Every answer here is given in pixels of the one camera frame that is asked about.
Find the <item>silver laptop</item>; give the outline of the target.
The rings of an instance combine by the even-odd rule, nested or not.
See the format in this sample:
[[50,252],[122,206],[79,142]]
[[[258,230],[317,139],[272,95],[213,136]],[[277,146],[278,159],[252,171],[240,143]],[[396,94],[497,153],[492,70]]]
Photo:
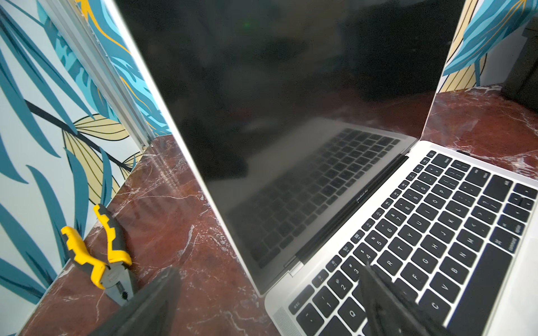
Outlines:
[[372,335],[370,264],[450,335],[537,334],[537,182],[422,138],[463,1],[111,1],[281,335]]

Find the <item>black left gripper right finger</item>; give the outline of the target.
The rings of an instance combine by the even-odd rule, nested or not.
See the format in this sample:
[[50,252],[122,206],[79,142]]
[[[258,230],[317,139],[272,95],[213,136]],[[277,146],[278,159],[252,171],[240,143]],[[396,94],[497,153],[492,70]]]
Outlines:
[[360,266],[360,293],[372,335],[451,334],[370,264]]

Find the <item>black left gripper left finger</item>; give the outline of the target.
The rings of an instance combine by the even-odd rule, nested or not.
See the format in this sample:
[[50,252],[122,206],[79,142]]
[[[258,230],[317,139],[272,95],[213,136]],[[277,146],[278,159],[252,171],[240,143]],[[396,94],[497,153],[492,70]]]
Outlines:
[[91,335],[169,335],[179,300],[181,277],[167,267]]

